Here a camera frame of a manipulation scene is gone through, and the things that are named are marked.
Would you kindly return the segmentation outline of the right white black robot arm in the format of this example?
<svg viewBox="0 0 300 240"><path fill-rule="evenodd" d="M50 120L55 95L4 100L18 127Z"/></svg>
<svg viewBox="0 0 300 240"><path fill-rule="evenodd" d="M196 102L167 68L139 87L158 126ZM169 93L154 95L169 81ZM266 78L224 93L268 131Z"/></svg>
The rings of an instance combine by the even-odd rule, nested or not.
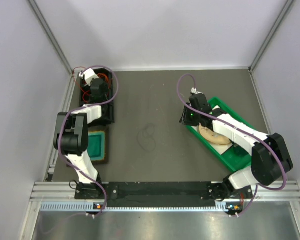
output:
<svg viewBox="0 0 300 240"><path fill-rule="evenodd" d="M232 170L219 185L221 199L235 198L253 185L270 189L278 179L282 184L276 190L285 188L294 166L282 135L249 127L222 106L211 105L195 87L179 122Z"/></svg>

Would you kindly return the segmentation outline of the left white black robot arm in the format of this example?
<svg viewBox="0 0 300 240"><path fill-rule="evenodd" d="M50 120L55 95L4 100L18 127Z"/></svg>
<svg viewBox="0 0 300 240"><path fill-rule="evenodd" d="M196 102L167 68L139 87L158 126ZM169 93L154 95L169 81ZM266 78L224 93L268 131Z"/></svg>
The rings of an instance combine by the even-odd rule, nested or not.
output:
<svg viewBox="0 0 300 240"><path fill-rule="evenodd" d="M78 74L83 89L79 109L57 115L53 146L74 166L76 190L92 198L104 191L96 164L107 162L107 132L115 122L113 75L105 68L89 68Z"/></svg>

